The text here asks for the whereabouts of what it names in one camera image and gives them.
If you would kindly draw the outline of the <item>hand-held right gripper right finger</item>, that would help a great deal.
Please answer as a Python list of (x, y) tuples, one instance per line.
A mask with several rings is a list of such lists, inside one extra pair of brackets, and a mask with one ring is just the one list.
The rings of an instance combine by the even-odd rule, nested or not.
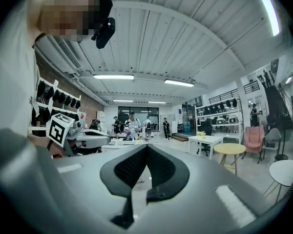
[(147, 204), (172, 199), (188, 183), (187, 165), (155, 145), (146, 147), (146, 165), (152, 178), (152, 188), (146, 194)]

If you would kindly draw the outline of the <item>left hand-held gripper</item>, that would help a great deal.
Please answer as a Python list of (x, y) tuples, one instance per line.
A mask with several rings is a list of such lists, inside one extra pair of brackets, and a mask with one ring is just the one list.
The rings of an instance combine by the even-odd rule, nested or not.
[(81, 125), (79, 116), (73, 117), (56, 113), (46, 125), (46, 136), (52, 144), (60, 146), (68, 156), (82, 156), (98, 152), (102, 146), (110, 143), (108, 134)]

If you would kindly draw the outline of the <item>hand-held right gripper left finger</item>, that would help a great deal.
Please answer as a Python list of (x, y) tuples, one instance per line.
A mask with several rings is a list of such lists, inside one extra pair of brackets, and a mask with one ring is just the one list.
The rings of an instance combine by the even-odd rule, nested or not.
[(111, 222), (128, 229), (134, 222), (131, 191), (147, 165), (147, 145), (131, 147), (126, 153), (108, 161), (100, 169), (100, 178), (112, 195), (125, 198), (120, 214)]

